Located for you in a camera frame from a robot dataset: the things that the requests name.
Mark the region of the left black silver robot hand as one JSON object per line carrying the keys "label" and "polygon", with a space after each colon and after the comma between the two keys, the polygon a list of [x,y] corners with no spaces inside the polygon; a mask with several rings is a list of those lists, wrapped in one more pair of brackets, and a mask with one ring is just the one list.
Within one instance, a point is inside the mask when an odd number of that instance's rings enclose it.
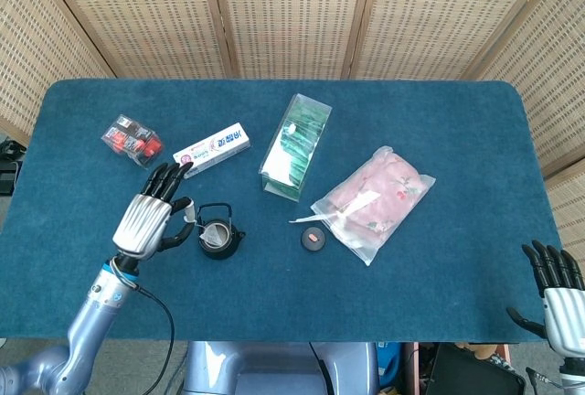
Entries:
{"label": "left black silver robot hand", "polygon": [[[136,259],[147,260],[159,251],[181,245],[196,226],[194,200],[190,197],[173,199],[185,174],[193,164],[161,164],[147,178],[142,190],[125,210],[113,234],[118,252]],[[184,227],[173,237],[164,235],[169,219],[177,212],[184,214]]]}

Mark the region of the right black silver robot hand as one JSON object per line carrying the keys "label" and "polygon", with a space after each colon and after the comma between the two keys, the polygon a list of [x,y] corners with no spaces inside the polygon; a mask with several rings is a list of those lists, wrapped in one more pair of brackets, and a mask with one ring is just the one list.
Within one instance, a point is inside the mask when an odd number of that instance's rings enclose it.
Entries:
{"label": "right black silver robot hand", "polygon": [[538,295],[542,301],[542,324],[523,317],[515,308],[506,312],[527,332],[547,340],[549,346],[566,359],[584,358],[584,275],[575,258],[533,240],[522,252],[529,260]]}

